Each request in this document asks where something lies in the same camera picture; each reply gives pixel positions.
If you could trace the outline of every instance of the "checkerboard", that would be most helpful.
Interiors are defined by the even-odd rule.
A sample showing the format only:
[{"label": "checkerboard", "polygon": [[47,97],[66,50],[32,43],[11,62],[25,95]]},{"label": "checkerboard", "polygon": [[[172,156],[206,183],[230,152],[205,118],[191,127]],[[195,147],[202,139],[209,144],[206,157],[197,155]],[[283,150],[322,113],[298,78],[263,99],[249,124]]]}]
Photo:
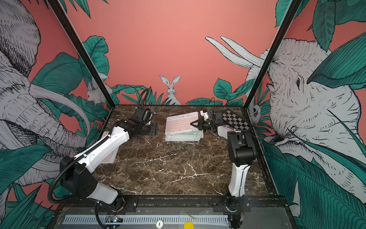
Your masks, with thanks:
[{"label": "checkerboard", "polygon": [[236,130],[250,130],[252,125],[231,110],[223,112],[223,122]]}]

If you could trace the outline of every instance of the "elephant illustration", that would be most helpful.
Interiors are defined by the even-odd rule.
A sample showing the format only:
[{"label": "elephant illustration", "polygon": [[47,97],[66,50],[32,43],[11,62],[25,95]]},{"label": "elephant illustration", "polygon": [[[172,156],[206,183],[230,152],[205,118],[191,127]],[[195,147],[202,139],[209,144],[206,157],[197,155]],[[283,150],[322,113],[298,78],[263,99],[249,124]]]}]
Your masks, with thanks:
[{"label": "elephant illustration", "polygon": [[[85,120],[88,134],[90,131],[88,118],[78,105],[29,82],[40,41],[38,27],[21,1],[0,0],[0,149],[18,149],[41,139],[54,152],[44,155],[15,181],[21,186],[55,178],[61,159],[73,157],[73,148],[85,147],[86,137],[67,130],[42,99],[75,110]],[[10,190],[11,186],[0,193],[0,221]]]},{"label": "elephant illustration", "polygon": [[[240,56],[218,41],[206,39],[231,62],[249,68],[246,81],[256,78],[268,50],[256,57],[235,41],[221,38]],[[337,119],[342,120],[362,142],[358,133],[361,106],[355,92],[348,85],[329,88],[317,82],[306,84],[312,72],[330,53],[316,41],[284,39],[281,42],[267,70],[272,82],[267,84],[267,88],[270,92],[270,120],[275,134],[264,140],[276,145],[282,153],[302,156],[309,162],[314,159],[335,183],[365,203],[365,184],[355,174],[325,153],[303,144],[291,133],[366,164],[361,149]]]}]

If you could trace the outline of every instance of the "pink wall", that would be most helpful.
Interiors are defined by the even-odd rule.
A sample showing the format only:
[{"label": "pink wall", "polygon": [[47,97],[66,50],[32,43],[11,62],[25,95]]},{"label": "pink wall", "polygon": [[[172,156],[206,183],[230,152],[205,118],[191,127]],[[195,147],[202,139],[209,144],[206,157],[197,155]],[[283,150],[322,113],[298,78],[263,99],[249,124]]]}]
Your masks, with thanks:
[{"label": "pink wall", "polygon": [[[78,11],[65,2],[83,42],[94,35],[106,39],[107,85],[152,86],[158,95],[164,93],[164,100],[167,86],[158,75],[170,83],[180,75],[174,88],[183,105],[198,97],[213,97],[218,78],[230,82],[233,90],[245,82],[248,70],[227,60],[206,36],[222,43],[220,36],[228,37],[259,56],[277,31],[276,1],[270,0],[90,1],[91,18],[77,4]],[[120,104],[131,104],[118,98]]]}]

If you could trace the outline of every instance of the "marble table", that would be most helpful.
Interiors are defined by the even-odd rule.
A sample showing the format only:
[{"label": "marble table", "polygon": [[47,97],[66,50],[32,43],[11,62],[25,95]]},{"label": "marble table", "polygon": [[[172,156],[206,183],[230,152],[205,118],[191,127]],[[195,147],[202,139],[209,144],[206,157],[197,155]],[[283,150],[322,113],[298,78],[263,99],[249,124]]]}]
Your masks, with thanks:
[{"label": "marble table", "polygon": [[[217,195],[226,194],[232,163],[227,140],[206,132],[198,143],[166,142],[166,118],[209,109],[189,106],[150,106],[152,122],[159,133],[130,139],[119,147],[113,164],[101,164],[93,173],[106,185],[124,194]],[[239,107],[231,107],[242,115]],[[135,106],[115,107],[106,130],[114,121],[134,114]],[[246,195],[268,195],[259,163],[251,166],[245,184]]]}]

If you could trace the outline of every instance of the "keyboard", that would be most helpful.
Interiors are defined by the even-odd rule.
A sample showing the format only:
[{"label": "keyboard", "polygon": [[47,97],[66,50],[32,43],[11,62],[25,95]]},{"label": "keyboard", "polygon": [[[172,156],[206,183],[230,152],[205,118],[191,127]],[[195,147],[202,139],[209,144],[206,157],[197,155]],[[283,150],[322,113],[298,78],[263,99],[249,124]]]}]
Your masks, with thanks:
[{"label": "keyboard", "polygon": [[196,127],[191,126],[191,122],[196,120],[198,120],[197,111],[168,117],[165,126],[165,135],[198,130]]}]

